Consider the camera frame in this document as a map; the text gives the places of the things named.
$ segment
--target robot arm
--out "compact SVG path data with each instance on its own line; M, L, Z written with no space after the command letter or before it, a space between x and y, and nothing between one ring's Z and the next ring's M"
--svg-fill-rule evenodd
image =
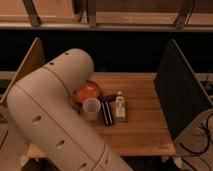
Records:
M60 170L130 171L68 103L92 72L90 56L71 49L18 81L7 96L8 109Z

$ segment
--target wooden table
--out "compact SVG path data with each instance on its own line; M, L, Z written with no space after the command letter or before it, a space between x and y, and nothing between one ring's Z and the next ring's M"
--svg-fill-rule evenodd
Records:
M105 127L103 120L88 122L121 156L174 155L167 123L155 92L155 74L97 73L91 80L98 83L103 95L122 91L127 101L127 122ZM29 157L44 154L33 144Z

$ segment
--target small bottle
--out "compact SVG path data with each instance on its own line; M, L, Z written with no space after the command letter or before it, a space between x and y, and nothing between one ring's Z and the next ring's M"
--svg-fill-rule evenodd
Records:
M126 121L126 101L121 91L118 91L115 99L115 119L118 122Z

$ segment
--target wooden panel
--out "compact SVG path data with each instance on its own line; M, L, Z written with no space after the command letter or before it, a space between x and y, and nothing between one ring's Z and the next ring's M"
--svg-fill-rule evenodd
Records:
M103 119L86 121L122 156L174 155L175 149L154 89L155 74L98 74L103 95L122 91L127 101L127 122L105 127ZM114 102L111 103L114 113ZM37 147L28 150L30 157L42 157Z
M36 38L30 47L29 51L27 52L26 56L24 57L22 63L20 64L16 74L14 75L13 79L11 80L7 90L5 91L3 97L0 100L0 105L6 105L6 97L15 82L19 79L24 77L25 75L29 74L30 72L34 71L35 69L39 68L45 63L45 56L43 52L43 47L41 44L41 40Z
M0 21L28 21L21 0L0 0Z
M82 10L83 0L33 0L42 22L77 22ZM0 21L29 21L22 0L0 0Z

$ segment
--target black wall panel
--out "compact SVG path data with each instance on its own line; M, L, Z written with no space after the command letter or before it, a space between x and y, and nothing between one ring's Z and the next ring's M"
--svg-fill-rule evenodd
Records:
M16 70L35 37L47 60L81 48L92 56L95 71L155 72L172 38L196 72L213 66L213 33L0 30L0 37L0 70Z

